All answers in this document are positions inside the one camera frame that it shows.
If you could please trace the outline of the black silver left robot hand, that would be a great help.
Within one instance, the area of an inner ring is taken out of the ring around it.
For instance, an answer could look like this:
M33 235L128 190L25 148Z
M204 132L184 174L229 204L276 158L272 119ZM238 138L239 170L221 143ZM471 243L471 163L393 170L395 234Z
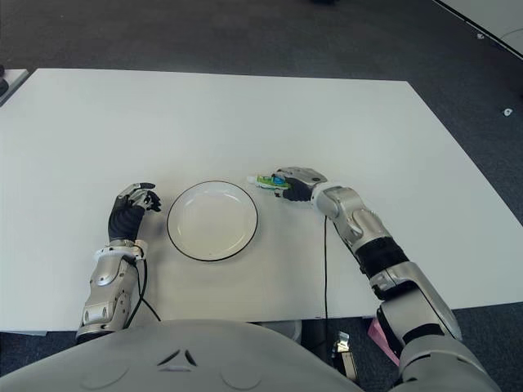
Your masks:
M144 215L149 211L161 212L161 200L154 192L155 187L148 182L133 183L116 197L108 219L110 242L134 242Z

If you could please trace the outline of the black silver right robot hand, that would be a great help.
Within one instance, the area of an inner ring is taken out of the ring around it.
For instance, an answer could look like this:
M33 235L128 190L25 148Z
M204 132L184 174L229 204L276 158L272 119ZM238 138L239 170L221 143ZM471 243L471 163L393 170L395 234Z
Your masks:
M286 189L275 192L277 197L291 202L310 202L313 189L328 181L324 175L308 167L282 167L272 177L287 185Z

